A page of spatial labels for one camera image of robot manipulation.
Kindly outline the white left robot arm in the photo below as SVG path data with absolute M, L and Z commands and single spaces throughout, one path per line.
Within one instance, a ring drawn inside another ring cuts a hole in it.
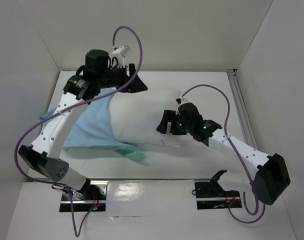
M 99 189 L 59 156 L 74 124 L 102 89 L 115 88 L 130 94 L 148 89 L 138 76 L 135 65 L 125 63 L 129 51 L 127 45 L 114 48 L 112 53 L 90 50 L 85 55 L 85 64 L 67 80 L 60 102 L 39 136 L 18 150 L 30 168 L 47 177 L 51 184 L 72 191 L 80 200 L 98 193 Z

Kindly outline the white pillow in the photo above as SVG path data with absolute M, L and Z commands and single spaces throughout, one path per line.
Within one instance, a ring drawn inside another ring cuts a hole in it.
M 138 93 L 115 93 L 109 103 L 114 138 L 128 144 L 181 147 L 177 136 L 157 131 L 165 110 L 175 111 L 181 91 L 162 88 Z

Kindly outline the light blue pillowcase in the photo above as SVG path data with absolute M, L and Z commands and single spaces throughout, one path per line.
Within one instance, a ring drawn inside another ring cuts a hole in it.
M 73 125 L 64 141 L 63 149 L 112 150 L 127 159 L 140 162 L 146 158 L 142 150 L 115 139 L 109 109 L 111 99 L 110 95 L 90 103 Z

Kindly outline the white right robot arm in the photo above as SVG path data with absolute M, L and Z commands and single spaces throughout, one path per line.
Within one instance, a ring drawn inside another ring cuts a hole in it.
M 226 133 L 220 124 L 203 119 L 191 102 L 180 105 L 177 110 L 165 110 L 156 130 L 161 134 L 190 134 L 195 141 L 246 167 L 244 175 L 219 171 L 210 184 L 215 196 L 222 196 L 226 191 L 255 192 L 260 202 L 271 206 L 291 183 L 281 155 L 261 152 Z

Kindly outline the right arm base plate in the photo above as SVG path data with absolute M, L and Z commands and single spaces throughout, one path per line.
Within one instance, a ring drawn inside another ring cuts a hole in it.
M 230 203 L 232 208 L 243 207 L 238 191 L 224 191 L 210 181 L 196 181 L 191 193 L 196 197 L 198 210 L 228 209 Z

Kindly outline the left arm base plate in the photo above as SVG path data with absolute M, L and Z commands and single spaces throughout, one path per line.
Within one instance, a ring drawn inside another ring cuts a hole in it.
M 52 185 L 52 189 L 60 190 L 61 200 L 59 206 L 60 213 L 71 212 L 71 200 L 68 191 L 61 186 Z M 75 213 L 86 213 L 91 208 L 93 212 L 106 211 L 106 198 L 107 198 L 108 182 L 103 180 L 92 180 L 89 193 L 82 195 L 76 190 L 72 189 L 72 203 Z

